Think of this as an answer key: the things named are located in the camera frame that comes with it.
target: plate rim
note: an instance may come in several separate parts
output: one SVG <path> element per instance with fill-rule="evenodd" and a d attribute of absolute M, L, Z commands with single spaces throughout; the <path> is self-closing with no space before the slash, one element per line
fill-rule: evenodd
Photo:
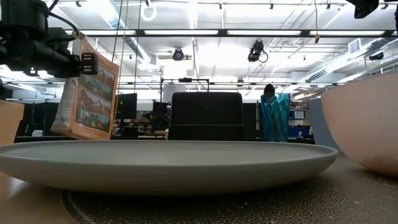
<path fill-rule="evenodd" d="M 77 144 L 76 142 L 93 142 L 93 143 L 101 143 L 101 142 L 156 142 L 160 143 L 159 141 L 156 140 L 148 140 L 148 141 L 140 141 L 140 140 L 64 140 L 64 141 L 38 141 L 38 142 L 21 142 L 21 143 L 14 143 L 10 144 L 7 146 L 0 146 L 0 159 L 15 159 L 19 161 L 40 161 L 43 163 L 49 163 L 49 164 L 66 164 L 66 165 L 79 165 L 79 166 L 109 166 L 109 167 L 160 167 L 160 168 L 173 168 L 173 167 L 189 167 L 189 168 L 198 168 L 198 167 L 231 167 L 231 166 L 273 166 L 273 165 L 279 165 L 279 164 L 290 164 L 290 163 L 295 163 L 295 162 L 305 162 L 305 161 L 312 161 L 312 160 L 318 160 L 318 159 L 327 159 L 327 158 L 334 158 L 336 159 L 338 151 L 336 149 L 333 149 L 331 147 L 326 147 L 326 146 L 319 146 L 316 144 L 302 144 L 302 143 L 289 143 L 289 142 L 252 142 L 252 141 L 166 141 L 166 142 L 189 142 L 190 144 L 200 142 L 200 143 L 248 143 L 248 144 L 269 144 L 269 145 L 296 145 L 296 146 L 309 146 L 314 149 L 316 148 L 324 148 L 330 150 L 329 153 L 325 153 L 324 155 L 317 156 L 317 157 L 309 157 L 309 158 L 300 158 L 300 159 L 290 159 L 290 160 L 284 160 L 284 161 L 272 161 L 272 162 L 246 162 L 246 163 L 235 163 L 235 164 L 205 164 L 205 165 L 200 165 L 200 164 L 100 164 L 100 163 L 95 163 L 95 162 L 68 162 L 68 161 L 54 161 L 50 159 L 38 159 L 38 158 L 29 158 L 29 157 L 22 157 L 22 156 L 13 156 L 13 155 L 7 155 L 4 154 L 5 151 L 10 151 L 10 150 L 15 150 L 15 149 L 20 149 L 21 147 L 25 145 L 31 145 L 31 144 L 62 144 L 62 143 L 67 143 L 67 144 Z"/>

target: gray plate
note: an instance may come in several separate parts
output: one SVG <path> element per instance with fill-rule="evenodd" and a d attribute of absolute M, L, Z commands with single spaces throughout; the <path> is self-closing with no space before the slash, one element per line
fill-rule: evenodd
<path fill-rule="evenodd" d="M 323 146 L 272 142 L 29 142 L 0 147 L 0 172 L 85 192 L 228 194 L 317 175 L 336 154 Z"/>

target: pink bowl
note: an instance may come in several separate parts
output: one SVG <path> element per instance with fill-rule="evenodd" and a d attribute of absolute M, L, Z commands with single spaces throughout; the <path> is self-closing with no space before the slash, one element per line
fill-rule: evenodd
<path fill-rule="evenodd" d="M 398 73 L 352 82 L 322 95 L 341 150 L 373 171 L 398 176 Z"/>

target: blue vase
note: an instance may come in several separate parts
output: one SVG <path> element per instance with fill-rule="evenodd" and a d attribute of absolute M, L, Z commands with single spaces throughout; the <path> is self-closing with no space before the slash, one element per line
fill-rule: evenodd
<path fill-rule="evenodd" d="M 290 96 L 287 93 L 269 93 L 261 96 L 265 140 L 287 142 L 289 132 Z"/>

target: black chair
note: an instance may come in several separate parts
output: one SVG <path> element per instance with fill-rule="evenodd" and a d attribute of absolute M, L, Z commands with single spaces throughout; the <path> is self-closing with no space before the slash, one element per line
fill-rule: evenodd
<path fill-rule="evenodd" d="M 174 93 L 169 140 L 242 141 L 240 93 Z"/>

